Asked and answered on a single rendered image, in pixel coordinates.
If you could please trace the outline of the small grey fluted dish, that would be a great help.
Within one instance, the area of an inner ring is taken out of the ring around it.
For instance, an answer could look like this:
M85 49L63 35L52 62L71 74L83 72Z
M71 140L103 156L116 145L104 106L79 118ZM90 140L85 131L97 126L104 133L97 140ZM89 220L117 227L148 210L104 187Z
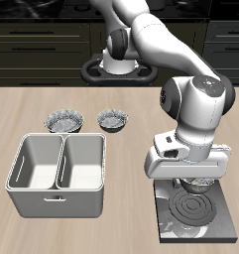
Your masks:
M187 178L180 179L181 186L189 193L203 194L214 185L213 178Z

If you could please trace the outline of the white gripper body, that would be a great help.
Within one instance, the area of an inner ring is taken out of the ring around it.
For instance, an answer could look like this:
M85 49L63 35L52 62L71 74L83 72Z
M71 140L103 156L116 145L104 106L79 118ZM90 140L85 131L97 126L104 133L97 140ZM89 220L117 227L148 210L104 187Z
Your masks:
M176 158L161 158L155 147L146 157L144 170L150 179L222 178L227 169L231 149L227 145L213 145L206 160L188 163Z

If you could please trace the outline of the black marble countertop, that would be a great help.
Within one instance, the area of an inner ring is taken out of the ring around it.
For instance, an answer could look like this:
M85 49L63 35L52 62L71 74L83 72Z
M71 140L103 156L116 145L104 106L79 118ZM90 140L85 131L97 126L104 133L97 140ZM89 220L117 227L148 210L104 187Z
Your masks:
M239 21L239 0L166 0L151 13L161 19ZM0 0L0 19L100 19L89 0Z

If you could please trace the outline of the large grey fluted dish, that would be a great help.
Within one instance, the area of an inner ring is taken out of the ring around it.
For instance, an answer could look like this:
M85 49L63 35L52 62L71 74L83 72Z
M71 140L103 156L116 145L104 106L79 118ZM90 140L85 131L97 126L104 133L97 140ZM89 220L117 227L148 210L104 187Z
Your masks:
M83 123L83 115L71 109L57 110L48 115L44 122L51 133L76 133Z

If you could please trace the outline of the dark kitchen cupboards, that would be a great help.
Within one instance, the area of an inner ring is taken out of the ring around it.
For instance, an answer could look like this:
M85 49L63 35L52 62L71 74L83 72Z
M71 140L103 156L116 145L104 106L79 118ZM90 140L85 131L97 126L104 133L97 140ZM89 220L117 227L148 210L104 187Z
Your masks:
M103 23L0 23L0 86L85 86L81 67L105 47Z

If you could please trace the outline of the medium grey fluted dish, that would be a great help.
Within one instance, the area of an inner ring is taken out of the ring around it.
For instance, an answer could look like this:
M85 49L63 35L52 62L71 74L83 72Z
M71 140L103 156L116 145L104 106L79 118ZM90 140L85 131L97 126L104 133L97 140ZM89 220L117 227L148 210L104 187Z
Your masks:
M121 131L128 122L128 115L119 109L106 109L96 117L101 129L109 133Z

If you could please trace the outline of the dark grey stove plate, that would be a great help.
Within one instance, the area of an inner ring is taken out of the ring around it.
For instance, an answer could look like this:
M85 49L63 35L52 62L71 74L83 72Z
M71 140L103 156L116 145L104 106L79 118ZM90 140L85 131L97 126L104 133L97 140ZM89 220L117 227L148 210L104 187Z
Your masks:
M154 180L161 243L235 243L236 230L219 180L191 194L172 180Z

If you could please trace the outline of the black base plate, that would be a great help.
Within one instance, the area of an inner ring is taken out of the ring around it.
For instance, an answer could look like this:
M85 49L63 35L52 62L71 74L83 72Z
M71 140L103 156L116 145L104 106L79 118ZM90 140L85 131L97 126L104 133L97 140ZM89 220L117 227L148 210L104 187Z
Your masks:
M81 78L90 86L148 86L158 76L158 69L137 60L133 71L125 74L106 72L100 63L102 54L94 54L80 71Z

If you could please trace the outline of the white two-bin basket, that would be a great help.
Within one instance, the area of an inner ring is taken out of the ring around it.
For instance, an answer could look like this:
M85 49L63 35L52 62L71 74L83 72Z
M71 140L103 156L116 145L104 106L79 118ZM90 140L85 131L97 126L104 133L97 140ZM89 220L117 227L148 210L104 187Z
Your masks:
M27 134L6 181L19 214L97 217L103 209L106 137L99 133Z

